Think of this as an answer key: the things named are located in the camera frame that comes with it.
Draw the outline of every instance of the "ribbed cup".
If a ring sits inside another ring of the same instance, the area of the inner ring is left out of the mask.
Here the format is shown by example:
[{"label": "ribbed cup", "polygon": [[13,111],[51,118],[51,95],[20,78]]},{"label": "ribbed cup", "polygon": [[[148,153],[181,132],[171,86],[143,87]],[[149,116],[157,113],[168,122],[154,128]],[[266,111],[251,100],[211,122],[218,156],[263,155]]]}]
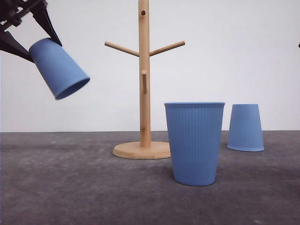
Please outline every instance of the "ribbed cup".
[{"label": "ribbed cup", "polygon": [[232,106],[227,147],[239,151],[264,150],[258,104]]},{"label": "ribbed cup", "polygon": [[225,103],[165,103],[173,174],[186,185],[216,179]]},{"label": "ribbed cup", "polygon": [[29,52],[56,99],[73,94],[90,80],[65,50],[49,38],[36,42]]}]

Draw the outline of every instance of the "mug tree stand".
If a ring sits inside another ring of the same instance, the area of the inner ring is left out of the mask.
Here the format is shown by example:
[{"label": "mug tree stand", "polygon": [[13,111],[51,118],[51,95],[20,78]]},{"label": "mug tree stand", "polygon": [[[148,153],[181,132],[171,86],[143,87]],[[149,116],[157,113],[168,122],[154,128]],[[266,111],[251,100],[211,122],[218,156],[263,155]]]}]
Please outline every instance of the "mug tree stand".
[{"label": "mug tree stand", "polygon": [[140,141],[119,144],[113,154],[129,159],[159,159],[171,156],[167,142],[152,142],[150,130],[150,56],[185,44],[184,41],[150,52],[149,0],[139,0],[139,52],[105,42],[105,45],[140,59]]}]

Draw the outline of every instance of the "cup rim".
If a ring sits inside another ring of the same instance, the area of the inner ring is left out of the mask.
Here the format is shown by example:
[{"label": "cup rim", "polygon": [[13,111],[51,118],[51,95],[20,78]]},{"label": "cup rim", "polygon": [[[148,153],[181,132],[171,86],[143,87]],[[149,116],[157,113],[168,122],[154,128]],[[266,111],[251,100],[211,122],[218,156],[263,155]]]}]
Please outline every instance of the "cup rim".
[{"label": "cup rim", "polygon": [[211,104],[218,104],[218,105],[225,105],[225,102],[166,102],[165,105],[211,105]]},{"label": "cup rim", "polygon": [[258,105],[258,104],[233,104],[233,105]]},{"label": "cup rim", "polygon": [[63,90],[58,91],[57,94],[55,94],[56,100],[61,100],[63,98],[66,98],[73,93],[77,92],[79,89],[81,89],[83,86],[85,86],[90,81],[90,77],[86,77],[84,79],[80,79],[79,81],[69,85],[68,87],[64,88]]}]

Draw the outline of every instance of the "gray carpet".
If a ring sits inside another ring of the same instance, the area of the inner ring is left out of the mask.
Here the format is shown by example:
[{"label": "gray carpet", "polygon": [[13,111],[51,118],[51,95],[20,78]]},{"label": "gray carpet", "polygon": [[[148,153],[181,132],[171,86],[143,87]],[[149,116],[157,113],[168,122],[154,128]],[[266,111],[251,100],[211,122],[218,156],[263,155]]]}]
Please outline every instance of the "gray carpet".
[{"label": "gray carpet", "polygon": [[138,132],[3,133],[1,224],[300,224],[300,132],[264,132],[263,152],[229,150],[227,136],[216,182],[190,187],[173,179],[170,159],[112,155]]}]

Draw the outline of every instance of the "round wooden base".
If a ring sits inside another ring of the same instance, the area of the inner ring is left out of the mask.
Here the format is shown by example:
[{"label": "round wooden base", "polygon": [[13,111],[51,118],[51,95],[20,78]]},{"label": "round wooden base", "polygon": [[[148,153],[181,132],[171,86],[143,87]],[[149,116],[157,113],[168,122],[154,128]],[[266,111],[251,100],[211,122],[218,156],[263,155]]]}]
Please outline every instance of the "round wooden base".
[{"label": "round wooden base", "polygon": [[150,147],[141,147],[140,142],[128,142],[114,147],[112,153],[121,158],[159,159],[171,157],[167,142],[151,142]]}]

